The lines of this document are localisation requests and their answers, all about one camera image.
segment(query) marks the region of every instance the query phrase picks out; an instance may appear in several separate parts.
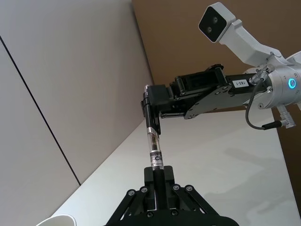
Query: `cup rim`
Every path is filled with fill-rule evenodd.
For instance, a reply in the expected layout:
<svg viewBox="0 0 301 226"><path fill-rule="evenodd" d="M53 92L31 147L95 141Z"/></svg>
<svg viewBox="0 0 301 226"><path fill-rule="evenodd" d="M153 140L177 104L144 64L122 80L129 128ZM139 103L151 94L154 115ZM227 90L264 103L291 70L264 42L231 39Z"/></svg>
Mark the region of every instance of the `cup rim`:
<svg viewBox="0 0 301 226"><path fill-rule="evenodd" d="M72 219L73 223L74 223L74 226L76 226L76 221L75 221L75 218L69 214L60 214L60 215L55 215L55 216L52 216L52 217L49 217L45 220L43 220L42 222L38 223L36 226L40 226L41 224L43 224L44 222L46 222L47 220L50 220L52 218L56 218L56 217L60 217L60 216L66 216L66 217L69 217L70 219Z"/></svg>

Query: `black bracket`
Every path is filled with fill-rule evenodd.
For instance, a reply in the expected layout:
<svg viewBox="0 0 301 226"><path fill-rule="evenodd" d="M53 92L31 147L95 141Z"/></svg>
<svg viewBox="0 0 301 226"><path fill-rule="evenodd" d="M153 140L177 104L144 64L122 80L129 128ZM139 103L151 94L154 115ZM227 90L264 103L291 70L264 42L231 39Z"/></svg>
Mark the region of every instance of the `black bracket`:
<svg viewBox="0 0 301 226"><path fill-rule="evenodd" d="M171 166L164 167L168 208L156 210L152 167L144 169L144 183L139 191L128 190L125 197L109 219L110 226L238 226L226 217L221 217L192 185L181 187L174 183Z"/></svg>

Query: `brown wall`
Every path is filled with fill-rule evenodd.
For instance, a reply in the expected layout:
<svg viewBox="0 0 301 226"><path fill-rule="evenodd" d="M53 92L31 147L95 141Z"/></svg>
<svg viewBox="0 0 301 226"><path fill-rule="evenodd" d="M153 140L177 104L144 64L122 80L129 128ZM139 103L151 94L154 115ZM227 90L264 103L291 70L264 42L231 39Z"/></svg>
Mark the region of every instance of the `brown wall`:
<svg viewBox="0 0 301 226"><path fill-rule="evenodd" d="M250 66L242 63L226 46L211 43L198 23L214 0L132 0L141 37L155 84L166 84L176 76L225 66L225 75L239 74ZM284 57L301 50L301 0L221 0L243 21L244 27L262 44L279 49ZM301 207L301 114L290 108L299 126L278 130L295 197Z"/></svg>

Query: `cable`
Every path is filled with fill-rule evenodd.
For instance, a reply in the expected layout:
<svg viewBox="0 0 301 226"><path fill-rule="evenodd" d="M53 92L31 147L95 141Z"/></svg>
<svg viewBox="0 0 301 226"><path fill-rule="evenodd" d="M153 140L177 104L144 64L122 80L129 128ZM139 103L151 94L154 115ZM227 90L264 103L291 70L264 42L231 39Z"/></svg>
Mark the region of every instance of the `cable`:
<svg viewBox="0 0 301 226"><path fill-rule="evenodd" d="M259 82L256 84L256 86L254 87L253 92L252 92L251 97L250 97L250 100L249 100L248 107L246 108L246 114L245 114L245 116L246 116L246 123L247 123L250 127L252 127L253 129L265 130L264 127L254 126L254 125L250 122L250 120L249 120L249 112L250 112L250 109L251 109L251 105L252 105L252 103L253 103L253 100L254 100L254 97L255 97L255 95L256 95L256 92L257 92L259 86L262 84L262 82L263 82L263 78L261 78L261 79L259 80Z"/></svg>

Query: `camera lens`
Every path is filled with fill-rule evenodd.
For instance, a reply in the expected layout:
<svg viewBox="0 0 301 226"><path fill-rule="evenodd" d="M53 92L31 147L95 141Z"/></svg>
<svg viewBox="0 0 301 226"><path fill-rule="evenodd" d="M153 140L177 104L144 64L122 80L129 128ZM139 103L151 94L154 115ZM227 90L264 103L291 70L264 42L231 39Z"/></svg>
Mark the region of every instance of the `camera lens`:
<svg viewBox="0 0 301 226"><path fill-rule="evenodd" d="M217 23L217 17L215 16L215 17L213 17L213 20L212 20L212 22L214 23L214 24L216 24Z"/></svg>

